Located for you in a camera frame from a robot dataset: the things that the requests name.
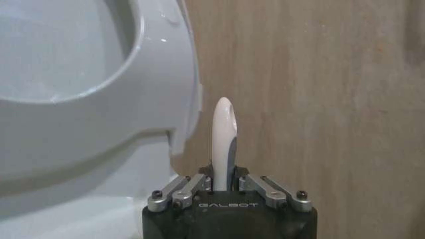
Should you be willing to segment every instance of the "white toilet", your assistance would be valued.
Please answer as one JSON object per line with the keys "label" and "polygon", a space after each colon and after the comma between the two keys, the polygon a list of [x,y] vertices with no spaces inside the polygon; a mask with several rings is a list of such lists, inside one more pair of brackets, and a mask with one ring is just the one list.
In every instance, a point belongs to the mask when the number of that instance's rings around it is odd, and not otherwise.
{"label": "white toilet", "polygon": [[0,238],[142,238],[202,86],[180,0],[3,0]]}

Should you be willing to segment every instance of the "metal bracket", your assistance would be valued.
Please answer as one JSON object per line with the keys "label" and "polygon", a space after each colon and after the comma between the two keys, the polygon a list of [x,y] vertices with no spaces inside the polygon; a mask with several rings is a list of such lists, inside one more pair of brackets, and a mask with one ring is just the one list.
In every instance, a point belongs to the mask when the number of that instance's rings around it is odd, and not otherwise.
{"label": "metal bracket", "polygon": [[239,179],[239,190],[240,191],[258,191],[266,200],[266,204],[278,208],[287,202],[287,195],[282,191],[276,190],[267,184],[267,182],[256,175],[248,174]]}
{"label": "metal bracket", "polygon": [[196,174],[182,190],[174,193],[174,204],[182,209],[192,205],[194,194],[200,190],[211,190],[212,180],[204,174]]}
{"label": "metal bracket", "polygon": [[290,192],[284,187],[282,187],[270,177],[262,177],[263,180],[279,191],[283,191],[288,198],[288,203],[292,208],[299,212],[309,212],[312,210],[312,201],[305,199],[299,199],[298,196]]}
{"label": "metal bracket", "polygon": [[183,176],[178,176],[174,181],[166,186],[158,195],[152,194],[148,198],[148,209],[151,212],[162,212],[166,210],[168,202],[172,199],[172,193],[183,188],[188,180]]}

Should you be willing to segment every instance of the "wood panel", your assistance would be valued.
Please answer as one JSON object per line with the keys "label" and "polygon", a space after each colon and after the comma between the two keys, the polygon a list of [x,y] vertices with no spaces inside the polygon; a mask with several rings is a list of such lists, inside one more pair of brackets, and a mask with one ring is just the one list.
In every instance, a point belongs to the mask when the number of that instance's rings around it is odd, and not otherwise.
{"label": "wood panel", "polygon": [[211,158],[222,96],[238,163],[305,189],[320,239],[425,238],[425,3],[187,0],[204,111],[182,174]]}

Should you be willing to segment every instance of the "black screw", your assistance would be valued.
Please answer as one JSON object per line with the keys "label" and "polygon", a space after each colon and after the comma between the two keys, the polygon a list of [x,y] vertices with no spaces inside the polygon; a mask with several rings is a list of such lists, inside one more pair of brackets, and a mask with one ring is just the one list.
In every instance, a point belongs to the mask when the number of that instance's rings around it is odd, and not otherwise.
{"label": "black screw", "polygon": [[182,202],[180,201],[175,201],[174,202],[174,208],[176,209],[176,210],[180,210],[182,209]]}
{"label": "black screw", "polygon": [[298,199],[300,199],[300,200],[307,199],[307,192],[305,191],[298,191]]}
{"label": "black screw", "polygon": [[162,197],[163,197],[163,191],[162,190],[155,190],[152,192],[152,199],[155,200],[155,199],[159,199]]}

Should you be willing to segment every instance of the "white handle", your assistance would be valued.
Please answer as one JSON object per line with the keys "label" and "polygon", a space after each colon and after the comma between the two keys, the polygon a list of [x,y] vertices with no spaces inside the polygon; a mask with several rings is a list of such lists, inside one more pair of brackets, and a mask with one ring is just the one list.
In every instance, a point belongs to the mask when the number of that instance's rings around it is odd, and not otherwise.
{"label": "white handle", "polygon": [[234,105],[227,97],[215,108],[212,131],[214,190],[226,191],[231,189],[238,137]]}

